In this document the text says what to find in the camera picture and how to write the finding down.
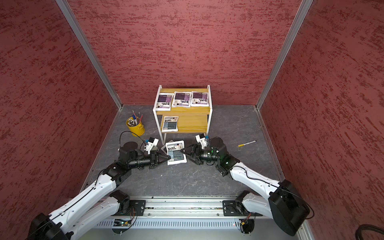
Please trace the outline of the purple coffee bag bottom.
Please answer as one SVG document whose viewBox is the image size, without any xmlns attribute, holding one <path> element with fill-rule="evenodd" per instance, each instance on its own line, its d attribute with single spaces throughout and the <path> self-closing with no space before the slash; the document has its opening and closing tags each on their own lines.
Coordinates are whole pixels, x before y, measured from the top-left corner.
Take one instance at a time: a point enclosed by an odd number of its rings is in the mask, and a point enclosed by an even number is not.
<svg viewBox="0 0 384 240">
<path fill-rule="evenodd" d="M 205 92 L 192 92 L 191 107 L 208 107 L 209 94 Z"/>
</svg>

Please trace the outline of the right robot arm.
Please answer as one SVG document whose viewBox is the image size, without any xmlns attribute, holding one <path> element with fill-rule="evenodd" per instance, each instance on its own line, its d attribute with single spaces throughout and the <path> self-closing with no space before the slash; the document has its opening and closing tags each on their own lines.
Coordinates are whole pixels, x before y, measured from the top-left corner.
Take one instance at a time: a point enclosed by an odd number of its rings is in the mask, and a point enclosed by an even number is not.
<svg viewBox="0 0 384 240">
<path fill-rule="evenodd" d="M 286 234 L 294 236 L 311 212 L 294 185 L 263 176 L 247 167 L 227 151 L 223 140 L 215 137 L 206 147 L 193 144 L 180 150 L 196 165 L 213 164 L 219 173 L 250 188 L 237 198 L 239 214 L 260 214 L 268 217 Z"/>
</svg>

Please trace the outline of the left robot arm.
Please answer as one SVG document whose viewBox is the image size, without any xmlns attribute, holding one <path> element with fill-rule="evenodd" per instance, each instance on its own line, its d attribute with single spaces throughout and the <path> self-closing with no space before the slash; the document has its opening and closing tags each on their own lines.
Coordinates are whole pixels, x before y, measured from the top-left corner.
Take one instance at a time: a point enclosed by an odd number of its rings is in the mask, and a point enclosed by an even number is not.
<svg viewBox="0 0 384 240">
<path fill-rule="evenodd" d="M 119 148 L 116 162 L 102 170 L 97 179 L 81 193 L 49 215 L 40 213 L 31 222 L 29 240 L 77 240 L 107 217 L 134 214 L 130 197 L 117 188 L 133 169 L 158 165 L 170 160 L 158 150 L 142 152 L 135 142 Z"/>
</svg>

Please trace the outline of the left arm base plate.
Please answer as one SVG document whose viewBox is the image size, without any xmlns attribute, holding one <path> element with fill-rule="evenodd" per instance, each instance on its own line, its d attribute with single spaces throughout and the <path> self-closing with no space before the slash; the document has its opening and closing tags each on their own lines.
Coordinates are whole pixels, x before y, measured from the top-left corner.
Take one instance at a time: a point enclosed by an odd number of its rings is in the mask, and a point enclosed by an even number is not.
<svg viewBox="0 0 384 240">
<path fill-rule="evenodd" d="M 130 200 L 129 201 L 129 209 L 131 209 L 130 214 L 132 216 L 143 216 L 144 211 L 146 209 L 146 203 L 145 200 Z"/>
</svg>

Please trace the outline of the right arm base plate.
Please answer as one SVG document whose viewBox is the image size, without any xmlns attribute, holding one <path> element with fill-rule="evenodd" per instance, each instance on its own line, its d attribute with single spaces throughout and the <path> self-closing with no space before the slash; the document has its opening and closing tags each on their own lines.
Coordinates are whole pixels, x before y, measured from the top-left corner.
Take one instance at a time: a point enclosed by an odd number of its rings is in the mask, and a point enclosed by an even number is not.
<svg viewBox="0 0 384 240">
<path fill-rule="evenodd" d="M 262 217 L 263 215 L 249 212 L 239 201 L 226 200 L 222 202 L 225 217 Z"/>
</svg>

